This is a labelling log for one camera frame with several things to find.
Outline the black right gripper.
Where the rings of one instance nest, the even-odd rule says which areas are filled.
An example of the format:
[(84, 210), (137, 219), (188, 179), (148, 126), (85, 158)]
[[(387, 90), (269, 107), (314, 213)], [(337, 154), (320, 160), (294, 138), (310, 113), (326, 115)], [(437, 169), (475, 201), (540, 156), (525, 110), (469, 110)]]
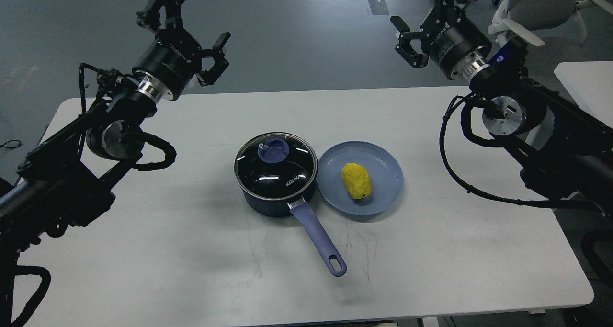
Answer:
[[(390, 21), (398, 32), (397, 54), (415, 69), (426, 67), (430, 58), (447, 79), (455, 79), (453, 73), (458, 71), (455, 67), (463, 58), (473, 52), (487, 57), (492, 50), (486, 35), (459, 7), (475, 1), (434, 0), (434, 7), (423, 20), (420, 32), (411, 31), (401, 17), (391, 16)], [(413, 40), (420, 40), (424, 54), (414, 50)]]

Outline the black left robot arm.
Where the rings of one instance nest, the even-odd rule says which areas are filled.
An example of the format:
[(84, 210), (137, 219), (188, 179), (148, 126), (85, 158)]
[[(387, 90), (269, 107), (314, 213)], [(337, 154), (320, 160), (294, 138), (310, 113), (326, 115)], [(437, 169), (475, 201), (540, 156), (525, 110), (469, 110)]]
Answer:
[(168, 168), (173, 146), (142, 130), (162, 99), (177, 100), (192, 78), (213, 85), (228, 67), (224, 32), (201, 48), (182, 22), (186, 0), (150, 0), (136, 13), (138, 26), (155, 40), (131, 74), (79, 65), (81, 114), (29, 152), (18, 167), (22, 183), (1, 198), (1, 325), (22, 327), (50, 287), (40, 266), (18, 258), (40, 235), (64, 235), (110, 209), (113, 187), (130, 170)]

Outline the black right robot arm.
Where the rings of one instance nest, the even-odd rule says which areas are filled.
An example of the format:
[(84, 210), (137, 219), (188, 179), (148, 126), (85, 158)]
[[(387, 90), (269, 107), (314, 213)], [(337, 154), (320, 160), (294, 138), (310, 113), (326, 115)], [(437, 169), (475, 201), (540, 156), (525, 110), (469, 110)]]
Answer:
[[(439, 149), (454, 181), (487, 200), (538, 208), (589, 209), (612, 216), (612, 129), (557, 91), (528, 76), (528, 46), (544, 42), (499, 4), (488, 32), (500, 50), (466, 14), (476, 0), (434, 0), (420, 27), (412, 31), (399, 16), (396, 52), (413, 68), (435, 63), (449, 79), (469, 84), (466, 96), (451, 100), (443, 115)], [(504, 198), (473, 187), (451, 168), (446, 156), (447, 123), (461, 108), (464, 137), (483, 148), (503, 148), (521, 165), (525, 186), (543, 200)]]

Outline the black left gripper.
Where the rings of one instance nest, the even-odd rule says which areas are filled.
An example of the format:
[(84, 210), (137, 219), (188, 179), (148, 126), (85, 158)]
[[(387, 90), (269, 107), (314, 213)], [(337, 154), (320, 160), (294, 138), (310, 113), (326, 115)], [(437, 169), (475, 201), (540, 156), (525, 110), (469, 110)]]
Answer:
[[(223, 48), (231, 37), (230, 32), (221, 33), (212, 48), (201, 49), (199, 42), (183, 27), (184, 2), (149, 0), (144, 10), (136, 13), (138, 26), (151, 31), (155, 40), (132, 68), (132, 73), (146, 73), (159, 80), (170, 90), (171, 101), (181, 96), (195, 74), (202, 87), (211, 86), (228, 68)], [(201, 70), (204, 58), (213, 60), (208, 70)]]

